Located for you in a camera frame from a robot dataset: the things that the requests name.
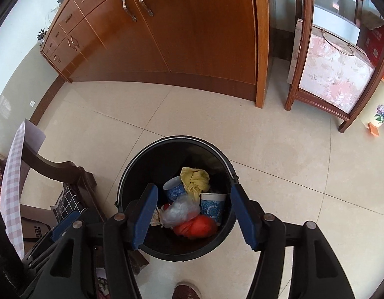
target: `tile floor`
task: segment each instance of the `tile floor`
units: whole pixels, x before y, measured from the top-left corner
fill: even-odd
[[[338,256],[357,299],[384,277],[384,127],[373,138],[357,120],[344,133],[337,120],[295,102],[283,109],[288,62],[276,60],[264,109],[206,91],[123,82],[66,84],[44,114],[40,154],[71,160],[93,172],[107,215],[120,176],[144,146],[176,134],[203,138],[232,161],[251,199],[284,221],[317,221]],[[60,183],[30,171],[21,201],[49,208]],[[245,298],[258,254],[236,224],[211,253],[189,262],[149,257],[137,278],[145,299],[170,298],[182,280],[204,298]],[[286,299],[292,251],[287,249],[280,298]]]

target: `yellow cloth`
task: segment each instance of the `yellow cloth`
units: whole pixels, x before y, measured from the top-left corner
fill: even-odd
[[[209,174],[198,168],[183,167],[181,170],[181,181],[185,191],[198,200],[201,192],[210,189]]]

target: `wooden cabinet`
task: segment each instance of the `wooden cabinet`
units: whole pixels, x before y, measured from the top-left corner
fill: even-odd
[[[164,83],[254,101],[266,87],[264,2],[65,0],[42,53],[73,81]]]
[[[153,12],[138,3],[171,72],[255,84],[252,0],[143,2]]]
[[[105,46],[91,60],[100,71],[167,71],[134,0],[106,0],[86,19]]]

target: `black bucket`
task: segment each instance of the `black bucket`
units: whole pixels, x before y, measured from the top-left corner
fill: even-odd
[[[210,185],[219,193],[230,193],[238,177],[226,156],[210,143],[191,136],[162,138],[141,150],[127,165],[119,184],[117,206],[124,212],[127,205],[139,199],[148,183],[159,189],[157,206],[168,202],[163,184],[178,176],[182,167],[201,168],[210,175]],[[225,202],[222,223],[218,232],[208,238],[190,240],[177,236],[168,228],[149,226],[140,249],[166,261],[187,261],[211,252],[232,230],[236,216],[229,196]]]

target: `blue gripper pad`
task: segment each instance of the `blue gripper pad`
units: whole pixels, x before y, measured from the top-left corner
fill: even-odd
[[[158,196],[157,186],[149,183],[128,218],[127,228],[131,231],[131,247],[133,250],[136,250],[145,240]]]
[[[244,241],[250,245],[251,249],[257,250],[262,222],[240,184],[232,186],[230,201],[242,230]]]

